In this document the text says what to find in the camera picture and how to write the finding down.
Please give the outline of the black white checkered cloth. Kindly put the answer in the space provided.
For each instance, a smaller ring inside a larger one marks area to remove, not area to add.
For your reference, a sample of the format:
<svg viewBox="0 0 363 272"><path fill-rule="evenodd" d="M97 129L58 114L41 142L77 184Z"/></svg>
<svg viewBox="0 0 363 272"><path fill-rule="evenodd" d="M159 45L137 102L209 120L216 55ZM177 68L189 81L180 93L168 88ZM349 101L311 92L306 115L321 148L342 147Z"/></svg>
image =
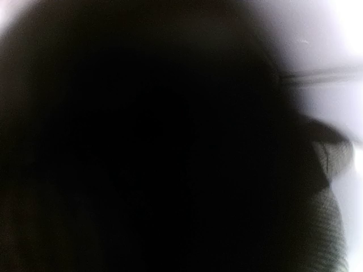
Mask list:
<svg viewBox="0 0 363 272"><path fill-rule="evenodd" d="M238 1L4 1L2 271L347 271L331 150Z"/></svg>

